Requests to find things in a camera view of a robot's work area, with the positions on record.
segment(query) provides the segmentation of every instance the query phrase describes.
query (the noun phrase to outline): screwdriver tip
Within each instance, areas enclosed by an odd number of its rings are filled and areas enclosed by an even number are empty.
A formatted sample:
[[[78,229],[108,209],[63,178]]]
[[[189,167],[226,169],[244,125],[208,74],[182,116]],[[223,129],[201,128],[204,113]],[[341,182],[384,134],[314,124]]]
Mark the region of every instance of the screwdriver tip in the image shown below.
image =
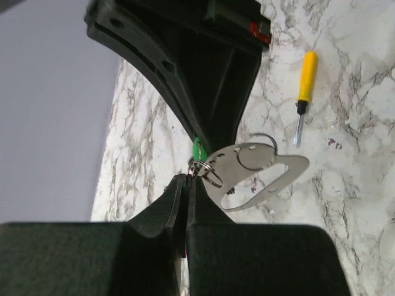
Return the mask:
[[[297,126],[296,126],[296,132],[295,132],[295,137],[294,137],[294,145],[296,145],[296,146],[298,146],[301,141],[302,119],[303,119],[303,116],[299,115],[299,118],[297,119]]]
[[[299,145],[299,137],[297,136],[297,134],[295,134],[295,137],[294,137],[294,145],[295,146]]]

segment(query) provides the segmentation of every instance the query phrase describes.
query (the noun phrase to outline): metal key ring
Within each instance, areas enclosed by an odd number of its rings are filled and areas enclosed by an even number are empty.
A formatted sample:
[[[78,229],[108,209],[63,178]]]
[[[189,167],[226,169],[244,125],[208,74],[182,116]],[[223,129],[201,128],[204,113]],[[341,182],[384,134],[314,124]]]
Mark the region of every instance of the metal key ring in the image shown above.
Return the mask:
[[[265,169],[267,169],[268,167],[272,166],[272,165],[274,164],[274,162],[276,161],[276,158],[277,158],[277,151],[278,151],[277,142],[276,142],[276,140],[274,140],[273,137],[269,136],[268,134],[264,134],[264,133],[250,134],[249,137],[248,137],[247,139],[245,139],[245,140],[242,142],[242,144],[244,144],[245,142],[247,142],[248,140],[250,140],[251,138],[253,138],[253,137],[255,137],[255,136],[263,136],[263,137],[266,137],[266,138],[268,138],[269,140],[271,140],[271,142],[273,143],[273,148],[274,148],[274,156],[273,156],[272,160],[271,160],[267,165],[265,165],[265,166],[262,166],[262,167],[260,167],[260,168],[249,168],[248,166],[244,165],[244,164],[241,162],[241,160],[240,160],[240,151],[241,151],[241,148],[239,148],[238,151],[237,151],[237,153],[236,153],[237,161],[238,161],[238,163],[239,163],[243,168],[245,168],[246,170],[249,170],[249,171],[260,171],[260,170],[265,170]]]
[[[194,160],[193,162],[191,162],[191,164],[188,167],[187,175],[190,173],[192,166],[194,166],[194,171],[192,174],[192,176],[194,176],[194,174],[196,172],[196,167],[198,165],[200,165],[201,167],[204,167],[209,173],[212,173],[218,180],[220,180],[221,185],[219,185],[218,183],[214,182],[212,179],[207,177],[207,174],[202,176],[203,179],[205,179],[209,184],[215,186],[216,188],[222,188],[223,181],[222,181],[221,177],[219,177],[219,175],[215,172],[215,169],[212,166],[208,165],[206,162],[203,162],[202,160]]]

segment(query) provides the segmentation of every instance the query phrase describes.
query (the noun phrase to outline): screwdriver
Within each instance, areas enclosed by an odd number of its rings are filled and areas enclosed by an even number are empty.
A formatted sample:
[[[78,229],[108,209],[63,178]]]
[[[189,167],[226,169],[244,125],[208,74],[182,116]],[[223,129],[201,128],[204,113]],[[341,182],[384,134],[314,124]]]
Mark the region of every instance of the screwdriver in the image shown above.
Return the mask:
[[[317,69],[318,57],[314,51],[309,51],[304,56],[302,76],[299,89],[299,97],[297,98],[297,119],[296,132],[294,137],[294,145],[299,145],[302,136],[303,114],[306,113],[307,105],[310,102],[311,91],[313,89],[315,70]]]

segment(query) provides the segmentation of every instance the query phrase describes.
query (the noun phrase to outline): gray wall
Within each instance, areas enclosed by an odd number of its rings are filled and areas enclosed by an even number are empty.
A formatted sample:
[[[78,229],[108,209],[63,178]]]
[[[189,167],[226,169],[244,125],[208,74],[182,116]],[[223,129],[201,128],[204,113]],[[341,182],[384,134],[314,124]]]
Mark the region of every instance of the gray wall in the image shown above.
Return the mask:
[[[90,219],[119,58],[86,36],[86,5],[0,15],[0,223]]]

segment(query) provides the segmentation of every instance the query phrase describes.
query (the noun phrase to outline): white marble countertop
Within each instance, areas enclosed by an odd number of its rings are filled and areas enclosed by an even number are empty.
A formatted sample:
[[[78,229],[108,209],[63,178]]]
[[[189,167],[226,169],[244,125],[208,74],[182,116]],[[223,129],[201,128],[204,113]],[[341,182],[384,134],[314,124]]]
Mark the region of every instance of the white marble countertop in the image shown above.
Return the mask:
[[[320,226],[336,244],[353,295],[395,295],[395,2],[263,0],[262,14],[272,20],[273,43],[238,139],[270,134],[279,153],[304,155],[310,167],[277,196],[230,217]],[[296,148],[294,102],[310,50],[318,54],[317,79]],[[190,155],[177,118],[123,61],[92,220],[137,215],[186,171]]]

